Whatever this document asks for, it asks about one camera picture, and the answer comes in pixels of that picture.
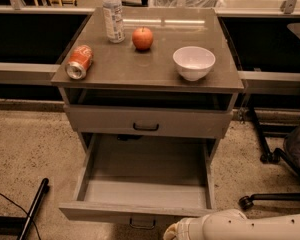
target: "closed drawer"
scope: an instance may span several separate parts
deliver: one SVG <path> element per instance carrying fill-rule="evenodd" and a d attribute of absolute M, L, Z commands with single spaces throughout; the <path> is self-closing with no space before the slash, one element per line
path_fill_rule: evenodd
<path fill-rule="evenodd" d="M 232 112 L 134 108 L 107 106 L 65 106 L 74 131 L 153 136 L 223 138 Z"/>
<path fill-rule="evenodd" d="M 143 136 L 127 141 L 95 134 L 74 200 L 60 204 L 70 220 L 151 228 L 214 208 L 203 139 Z"/>

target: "countertop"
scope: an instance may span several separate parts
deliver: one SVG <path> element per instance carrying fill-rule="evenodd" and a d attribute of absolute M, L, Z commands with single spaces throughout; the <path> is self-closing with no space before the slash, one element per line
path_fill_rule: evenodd
<path fill-rule="evenodd" d="M 233 93 L 243 90 L 218 18 L 213 9 L 124 8 L 126 38 L 110 43 L 106 37 L 102 9 L 96 8 L 69 54 L 52 79 L 52 84 L 72 88 L 150 89 L 189 92 Z M 135 49 L 131 36 L 136 27 L 149 27 L 154 42 L 150 50 Z M 65 65 L 73 49 L 89 45 L 93 63 L 83 80 L 73 80 Z M 189 82 L 176 71 L 173 53 L 184 46 L 204 47 L 216 56 L 212 71 Z"/>

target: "red apple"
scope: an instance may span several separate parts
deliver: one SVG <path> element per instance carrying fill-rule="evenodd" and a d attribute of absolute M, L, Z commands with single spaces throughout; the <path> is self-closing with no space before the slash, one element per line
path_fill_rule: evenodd
<path fill-rule="evenodd" d="M 145 27 L 137 28 L 132 33 L 132 42 L 138 50 L 144 51 L 149 49 L 153 42 L 152 31 Z"/>

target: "red soda can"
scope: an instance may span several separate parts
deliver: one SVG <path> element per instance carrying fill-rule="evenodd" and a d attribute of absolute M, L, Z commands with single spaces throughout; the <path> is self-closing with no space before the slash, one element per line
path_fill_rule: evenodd
<path fill-rule="evenodd" d="M 76 47 L 66 66 L 67 74 L 73 79 L 85 78 L 87 70 L 92 64 L 92 57 L 92 49 L 88 45 Z"/>

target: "water bottle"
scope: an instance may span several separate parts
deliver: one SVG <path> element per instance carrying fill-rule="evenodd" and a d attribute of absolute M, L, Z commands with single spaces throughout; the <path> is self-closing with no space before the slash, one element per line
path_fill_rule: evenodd
<path fill-rule="evenodd" d="M 125 35 L 121 0 L 103 0 L 103 16 L 109 40 L 112 43 L 122 42 Z"/>

